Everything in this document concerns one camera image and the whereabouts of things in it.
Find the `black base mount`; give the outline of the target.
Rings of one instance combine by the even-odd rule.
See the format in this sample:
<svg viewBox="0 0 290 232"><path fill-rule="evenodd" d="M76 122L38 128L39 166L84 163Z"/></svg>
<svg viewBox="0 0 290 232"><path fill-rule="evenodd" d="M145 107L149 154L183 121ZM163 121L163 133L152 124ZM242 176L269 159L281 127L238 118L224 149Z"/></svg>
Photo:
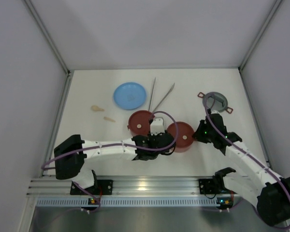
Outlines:
<svg viewBox="0 0 290 232"><path fill-rule="evenodd" d="M212 178L202 178L198 180L199 191L202 195L216 194L217 189Z"/></svg>
<svg viewBox="0 0 290 232"><path fill-rule="evenodd" d="M112 195L113 180L111 179L98 179L94 186L85 188L85 191L92 195ZM74 182L71 184L70 195L86 195Z"/></svg>

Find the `blue plate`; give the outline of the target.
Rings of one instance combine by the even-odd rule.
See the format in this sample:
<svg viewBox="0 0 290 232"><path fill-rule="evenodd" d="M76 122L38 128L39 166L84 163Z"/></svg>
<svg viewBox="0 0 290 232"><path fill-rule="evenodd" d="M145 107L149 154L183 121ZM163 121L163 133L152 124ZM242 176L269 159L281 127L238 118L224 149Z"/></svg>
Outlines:
<svg viewBox="0 0 290 232"><path fill-rule="evenodd" d="M145 88L136 82L123 83L113 93L115 104L124 110L137 109L145 103L146 99Z"/></svg>

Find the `long metal tongs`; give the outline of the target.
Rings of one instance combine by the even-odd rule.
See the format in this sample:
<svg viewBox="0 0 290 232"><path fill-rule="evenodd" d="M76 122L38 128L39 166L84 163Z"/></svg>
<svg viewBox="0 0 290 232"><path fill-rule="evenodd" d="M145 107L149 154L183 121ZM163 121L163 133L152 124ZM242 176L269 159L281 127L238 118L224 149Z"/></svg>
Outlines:
<svg viewBox="0 0 290 232"><path fill-rule="evenodd" d="M169 85L168 89L163 88L162 91L160 88L156 87L157 78L155 77L150 89L149 94L149 104L148 111L154 112L162 105L162 103L168 98L175 87L175 83Z"/></svg>

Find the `aluminium front rail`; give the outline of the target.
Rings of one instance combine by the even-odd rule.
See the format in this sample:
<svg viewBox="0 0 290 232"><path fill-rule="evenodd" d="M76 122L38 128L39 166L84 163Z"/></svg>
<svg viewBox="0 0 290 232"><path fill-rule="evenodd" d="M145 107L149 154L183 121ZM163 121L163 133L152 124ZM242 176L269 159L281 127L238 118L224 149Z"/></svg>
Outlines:
<svg viewBox="0 0 290 232"><path fill-rule="evenodd" d="M200 196L198 176L99 176L112 180L116 197ZM69 196L72 182L53 175L32 179L27 196Z"/></svg>

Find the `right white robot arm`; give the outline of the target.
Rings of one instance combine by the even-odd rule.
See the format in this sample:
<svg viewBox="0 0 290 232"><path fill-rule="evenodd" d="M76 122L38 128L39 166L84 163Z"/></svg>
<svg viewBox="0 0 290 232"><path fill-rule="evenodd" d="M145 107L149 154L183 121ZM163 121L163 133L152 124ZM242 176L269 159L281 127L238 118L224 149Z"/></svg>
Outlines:
<svg viewBox="0 0 290 232"><path fill-rule="evenodd" d="M216 171L209 182L199 181L201 194L232 191L249 202L271 227L290 219L290 177L283 178L253 155L241 137L227 131L218 111L206 110L193 138L212 144L233 164Z"/></svg>

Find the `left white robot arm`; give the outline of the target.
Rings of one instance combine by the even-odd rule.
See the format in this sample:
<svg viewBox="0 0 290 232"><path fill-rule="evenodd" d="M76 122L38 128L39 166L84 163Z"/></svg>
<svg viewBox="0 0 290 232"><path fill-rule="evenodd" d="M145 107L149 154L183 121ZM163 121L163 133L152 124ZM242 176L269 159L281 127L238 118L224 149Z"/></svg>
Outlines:
<svg viewBox="0 0 290 232"><path fill-rule="evenodd" d="M57 180L71 180L82 189L97 186L94 163L104 160L154 160L171 155L175 137L164 129L162 118L149 121L153 132L116 142L88 141L79 134L70 136L54 149Z"/></svg>

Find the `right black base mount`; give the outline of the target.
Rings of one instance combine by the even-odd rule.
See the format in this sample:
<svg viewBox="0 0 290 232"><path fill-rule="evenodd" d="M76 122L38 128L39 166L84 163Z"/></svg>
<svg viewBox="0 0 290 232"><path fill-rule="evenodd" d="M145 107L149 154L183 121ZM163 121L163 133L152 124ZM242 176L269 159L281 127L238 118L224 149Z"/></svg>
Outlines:
<svg viewBox="0 0 290 232"><path fill-rule="evenodd" d="M202 195L216 194L217 189L212 178L202 178L198 180L199 191Z"/></svg>

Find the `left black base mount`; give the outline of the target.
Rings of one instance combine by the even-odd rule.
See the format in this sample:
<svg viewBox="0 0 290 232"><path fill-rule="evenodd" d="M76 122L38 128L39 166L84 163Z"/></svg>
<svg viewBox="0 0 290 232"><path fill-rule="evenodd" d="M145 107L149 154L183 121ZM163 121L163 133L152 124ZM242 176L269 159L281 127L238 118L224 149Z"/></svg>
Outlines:
<svg viewBox="0 0 290 232"><path fill-rule="evenodd" d="M94 186L85 188L85 191L92 195L112 195L113 180L111 179L98 179ZM71 184L70 195L86 195L74 182Z"/></svg>

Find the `red lid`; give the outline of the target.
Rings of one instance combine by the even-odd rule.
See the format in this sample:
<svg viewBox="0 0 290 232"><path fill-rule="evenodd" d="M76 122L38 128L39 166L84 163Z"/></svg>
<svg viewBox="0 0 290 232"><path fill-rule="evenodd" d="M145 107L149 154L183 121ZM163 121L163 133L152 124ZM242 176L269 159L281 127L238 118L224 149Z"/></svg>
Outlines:
<svg viewBox="0 0 290 232"><path fill-rule="evenodd" d="M152 113L147 110L139 110L134 112L129 120L127 128L132 136L143 135L147 136L150 132L150 123L152 119Z"/></svg>
<svg viewBox="0 0 290 232"><path fill-rule="evenodd" d="M186 122L177 121L178 138L176 144L189 145L194 142L192 135L194 134L193 128Z"/></svg>

